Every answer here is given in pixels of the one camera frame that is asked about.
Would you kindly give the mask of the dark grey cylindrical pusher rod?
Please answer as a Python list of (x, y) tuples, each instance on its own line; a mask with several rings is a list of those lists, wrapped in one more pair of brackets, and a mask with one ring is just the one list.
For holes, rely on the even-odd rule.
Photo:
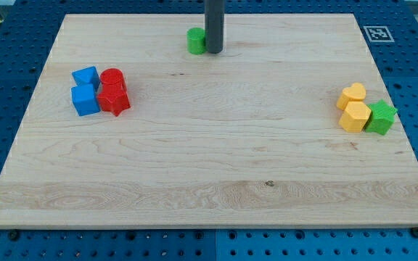
[(224, 0), (205, 0), (205, 46), (218, 54), (224, 47)]

